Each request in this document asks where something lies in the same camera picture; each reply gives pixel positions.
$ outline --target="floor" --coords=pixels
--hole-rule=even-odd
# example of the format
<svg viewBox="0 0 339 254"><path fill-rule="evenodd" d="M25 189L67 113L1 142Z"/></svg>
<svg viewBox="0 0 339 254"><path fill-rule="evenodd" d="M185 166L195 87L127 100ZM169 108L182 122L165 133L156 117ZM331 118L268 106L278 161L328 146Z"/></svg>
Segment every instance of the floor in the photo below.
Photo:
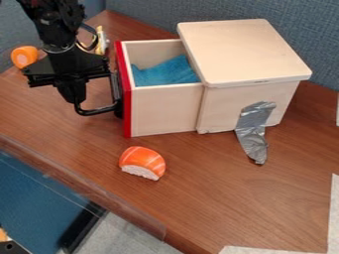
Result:
<svg viewBox="0 0 339 254"><path fill-rule="evenodd" d="M180 254L126 220L108 213L74 254Z"/></svg>

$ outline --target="brown wooden tabletop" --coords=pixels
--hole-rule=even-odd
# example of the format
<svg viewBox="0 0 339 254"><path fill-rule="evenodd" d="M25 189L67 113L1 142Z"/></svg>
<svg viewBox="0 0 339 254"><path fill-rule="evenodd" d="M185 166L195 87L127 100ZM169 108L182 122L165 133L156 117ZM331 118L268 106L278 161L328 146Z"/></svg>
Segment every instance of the brown wooden tabletop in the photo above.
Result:
<svg viewBox="0 0 339 254"><path fill-rule="evenodd" d="M88 23L103 25L112 42L175 37L108 11ZM326 251L331 175L339 174L334 91L300 85L282 124L268 128L269 159L259 167L233 132L125 139L112 113L78 116L54 87L29 88L15 68L0 74L0 83L2 149L113 211L148 214L179 250ZM110 103L107 85L88 84L83 104ZM158 182L118 168L121 153L135 145L165 157L168 169Z"/></svg>

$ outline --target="wooden box lid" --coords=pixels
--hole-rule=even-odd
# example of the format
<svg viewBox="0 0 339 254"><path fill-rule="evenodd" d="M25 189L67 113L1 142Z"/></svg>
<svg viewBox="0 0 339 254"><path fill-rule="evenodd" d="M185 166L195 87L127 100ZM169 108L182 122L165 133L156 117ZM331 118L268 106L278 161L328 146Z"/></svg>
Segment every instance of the wooden box lid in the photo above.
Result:
<svg viewBox="0 0 339 254"><path fill-rule="evenodd" d="M264 19L184 22L177 30L210 87L304 80L312 74Z"/></svg>

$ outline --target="blue cloth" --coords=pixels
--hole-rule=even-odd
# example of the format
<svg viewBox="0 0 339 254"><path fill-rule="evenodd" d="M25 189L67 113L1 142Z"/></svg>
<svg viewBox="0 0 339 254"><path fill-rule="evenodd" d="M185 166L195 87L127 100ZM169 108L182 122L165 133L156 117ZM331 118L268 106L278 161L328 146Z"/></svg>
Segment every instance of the blue cloth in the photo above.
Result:
<svg viewBox="0 0 339 254"><path fill-rule="evenodd" d="M132 72L136 86L200 82L185 55L145 69L132 64Z"/></svg>

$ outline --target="salmon slice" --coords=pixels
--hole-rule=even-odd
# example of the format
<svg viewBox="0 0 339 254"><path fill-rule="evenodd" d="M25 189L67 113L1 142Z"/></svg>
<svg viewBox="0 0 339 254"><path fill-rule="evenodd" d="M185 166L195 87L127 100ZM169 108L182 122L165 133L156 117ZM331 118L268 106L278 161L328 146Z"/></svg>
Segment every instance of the salmon slice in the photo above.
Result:
<svg viewBox="0 0 339 254"><path fill-rule="evenodd" d="M164 158L145 147L130 147L120 157L123 172L157 181L165 173Z"/></svg>

